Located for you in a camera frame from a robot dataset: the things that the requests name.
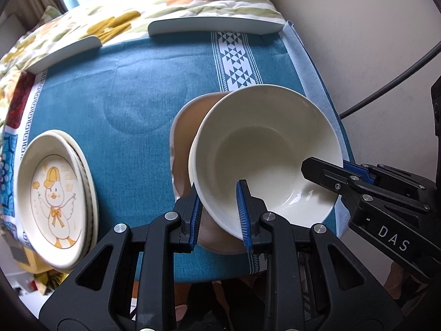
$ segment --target person's leg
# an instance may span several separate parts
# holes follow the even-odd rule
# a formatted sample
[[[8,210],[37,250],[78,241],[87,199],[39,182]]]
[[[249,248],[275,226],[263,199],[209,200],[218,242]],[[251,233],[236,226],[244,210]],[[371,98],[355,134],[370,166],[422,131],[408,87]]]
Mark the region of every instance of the person's leg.
[[[252,289],[239,279],[223,280],[222,287],[234,331],[262,330],[265,303],[254,295]]]
[[[217,301],[211,282],[192,284],[188,291],[187,312],[178,329],[202,330],[207,327],[229,330],[227,313]]]

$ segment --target white patterned stripe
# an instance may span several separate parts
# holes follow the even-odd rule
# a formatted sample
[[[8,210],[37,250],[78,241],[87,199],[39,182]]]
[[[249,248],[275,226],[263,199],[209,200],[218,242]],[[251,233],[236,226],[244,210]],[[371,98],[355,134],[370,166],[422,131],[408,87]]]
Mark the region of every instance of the white patterned stripe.
[[[246,34],[213,32],[211,37],[221,91],[262,83]]]

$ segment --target blue tablecloth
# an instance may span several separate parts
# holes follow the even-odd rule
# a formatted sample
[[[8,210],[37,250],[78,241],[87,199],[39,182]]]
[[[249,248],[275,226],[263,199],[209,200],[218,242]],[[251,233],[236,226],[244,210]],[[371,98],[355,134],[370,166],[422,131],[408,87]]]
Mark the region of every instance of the blue tablecloth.
[[[344,159],[351,159],[329,96],[288,24],[280,34],[265,36],[159,35],[65,60],[47,72],[29,141],[60,129],[78,142],[98,193],[101,238],[117,223],[142,225],[173,208],[169,132],[185,103],[257,83],[285,86],[311,99],[334,126]],[[334,212],[326,224],[338,234]],[[256,271],[254,264],[248,255],[217,255],[196,247],[192,254],[175,254],[175,279],[236,277]]]

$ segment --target duck illustration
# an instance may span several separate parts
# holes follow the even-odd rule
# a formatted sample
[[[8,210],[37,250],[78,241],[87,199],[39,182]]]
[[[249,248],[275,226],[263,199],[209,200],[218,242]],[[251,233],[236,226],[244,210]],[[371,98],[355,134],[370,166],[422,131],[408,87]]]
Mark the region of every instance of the duck illustration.
[[[44,216],[48,219],[49,230],[56,238],[54,246],[63,249],[60,240],[67,240],[72,246],[76,241],[69,237],[68,220],[74,211],[75,194],[64,203],[64,190],[61,185],[60,171],[57,167],[49,168],[43,185],[46,188],[45,198],[43,199],[39,193],[38,200]]]

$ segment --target white wall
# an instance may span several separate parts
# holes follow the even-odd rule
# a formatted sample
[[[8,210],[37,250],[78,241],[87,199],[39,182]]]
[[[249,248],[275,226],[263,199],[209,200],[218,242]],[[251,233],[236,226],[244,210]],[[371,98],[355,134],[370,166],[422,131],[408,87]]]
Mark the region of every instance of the white wall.
[[[271,0],[293,21],[338,113],[375,92],[441,40],[432,0]],[[437,140],[431,85],[441,55],[343,120],[358,163],[386,164],[434,180]],[[391,260],[357,234],[343,242],[383,283]]]

